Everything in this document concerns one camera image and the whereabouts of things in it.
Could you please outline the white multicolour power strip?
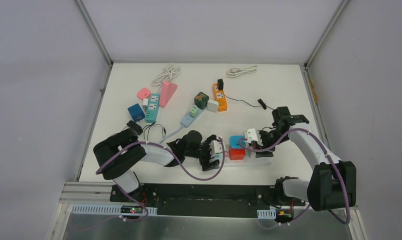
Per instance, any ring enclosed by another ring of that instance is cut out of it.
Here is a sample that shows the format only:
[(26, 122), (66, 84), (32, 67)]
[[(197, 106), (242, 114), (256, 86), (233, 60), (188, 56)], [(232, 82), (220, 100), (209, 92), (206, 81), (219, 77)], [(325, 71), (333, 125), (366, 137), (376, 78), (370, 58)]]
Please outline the white multicolour power strip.
[(225, 152), (224, 167), (249, 167), (257, 165), (269, 165), (272, 163), (272, 157), (256, 158), (254, 153), (246, 152), (244, 159), (231, 160), (228, 151)]

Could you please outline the red cube socket adapter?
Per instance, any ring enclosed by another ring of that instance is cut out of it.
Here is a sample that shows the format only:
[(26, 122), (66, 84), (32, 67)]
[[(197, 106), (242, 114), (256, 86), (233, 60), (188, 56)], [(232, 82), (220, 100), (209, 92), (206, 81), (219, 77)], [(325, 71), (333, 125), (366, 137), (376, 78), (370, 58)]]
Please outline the red cube socket adapter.
[(246, 156), (246, 150), (244, 148), (230, 148), (229, 159), (231, 161), (241, 161)]

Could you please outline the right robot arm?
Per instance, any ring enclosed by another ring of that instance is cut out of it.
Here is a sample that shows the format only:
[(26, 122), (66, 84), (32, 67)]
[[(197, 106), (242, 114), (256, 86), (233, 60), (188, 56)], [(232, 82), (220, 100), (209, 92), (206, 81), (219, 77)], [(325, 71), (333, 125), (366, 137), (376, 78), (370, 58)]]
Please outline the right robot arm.
[(268, 157), (276, 146), (294, 143), (312, 169), (308, 181), (298, 177), (276, 180), (271, 200), (285, 205), (292, 199), (306, 201), (315, 211), (349, 209), (356, 204), (357, 169), (351, 161), (336, 156), (312, 132), (309, 120), (303, 114), (291, 114), (286, 106), (274, 109), (270, 131), (248, 129), (238, 143), (257, 157)]

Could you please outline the blue folding plug adapter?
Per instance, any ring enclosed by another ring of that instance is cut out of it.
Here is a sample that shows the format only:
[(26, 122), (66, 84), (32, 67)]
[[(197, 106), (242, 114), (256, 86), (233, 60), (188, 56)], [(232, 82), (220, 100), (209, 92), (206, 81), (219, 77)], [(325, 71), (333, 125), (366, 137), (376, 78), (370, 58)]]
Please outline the blue folding plug adapter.
[(231, 135), (229, 137), (229, 148), (230, 149), (243, 149), (244, 147), (241, 144), (245, 145), (245, 137), (243, 135)]

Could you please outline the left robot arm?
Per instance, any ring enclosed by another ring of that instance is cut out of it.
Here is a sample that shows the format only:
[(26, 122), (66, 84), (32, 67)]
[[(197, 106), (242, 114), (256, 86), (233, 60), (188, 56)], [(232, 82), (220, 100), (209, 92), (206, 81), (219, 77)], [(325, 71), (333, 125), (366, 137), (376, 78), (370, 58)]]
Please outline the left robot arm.
[(225, 161), (213, 159), (216, 150), (223, 155), (226, 153), (223, 139), (215, 134), (202, 140), (199, 132), (191, 130), (177, 140), (160, 144), (141, 141), (134, 130), (126, 129), (95, 145), (93, 153), (99, 165), (95, 173), (102, 175), (105, 180), (112, 180), (122, 191), (123, 197), (133, 203), (142, 195), (140, 181), (132, 171), (138, 162), (154, 163), (167, 168), (180, 166), (187, 175), (200, 181), (183, 166), (183, 162), (187, 157), (194, 158), (221, 170)]

